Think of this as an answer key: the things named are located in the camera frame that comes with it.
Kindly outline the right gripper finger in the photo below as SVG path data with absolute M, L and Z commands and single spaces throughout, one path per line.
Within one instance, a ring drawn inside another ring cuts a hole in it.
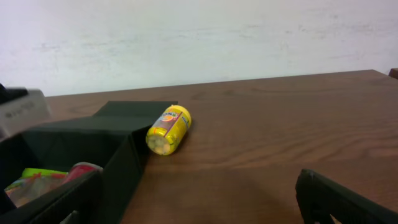
M 397 213 L 310 169 L 301 170 L 295 184 L 297 203 L 305 224 L 397 223 Z

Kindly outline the black open gift box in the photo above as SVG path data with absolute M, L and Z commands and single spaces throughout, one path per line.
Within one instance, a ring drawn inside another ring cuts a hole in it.
M 92 116 L 42 124 L 1 143 L 1 187 L 24 169 L 70 171 L 99 166 L 26 203 L 1 194 L 2 223 L 119 223 L 139 185 L 149 153 L 146 132 L 167 101 L 110 101 Z

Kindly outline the Haribo gummy candy bag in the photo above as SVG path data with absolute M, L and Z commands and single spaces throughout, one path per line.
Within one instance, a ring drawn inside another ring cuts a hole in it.
M 68 172 L 26 168 L 19 179 L 4 190 L 16 207 L 21 207 L 59 187 Z

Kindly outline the yellow candy jar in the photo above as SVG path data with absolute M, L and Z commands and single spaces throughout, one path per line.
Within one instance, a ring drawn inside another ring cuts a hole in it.
M 188 110 L 180 105 L 169 106 L 146 134 L 146 143 L 158 155 L 173 154 L 192 124 Z

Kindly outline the red potato chips can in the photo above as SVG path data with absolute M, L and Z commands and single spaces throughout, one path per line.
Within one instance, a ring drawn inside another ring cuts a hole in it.
M 62 184 L 66 184 L 67 182 L 77 179 L 83 174 L 86 174 L 87 172 L 91 172 L 94 170 L 102 172 L 103 168 L 89 162 L 79 162 L 70 169 L 69 173 L 64 178 Z

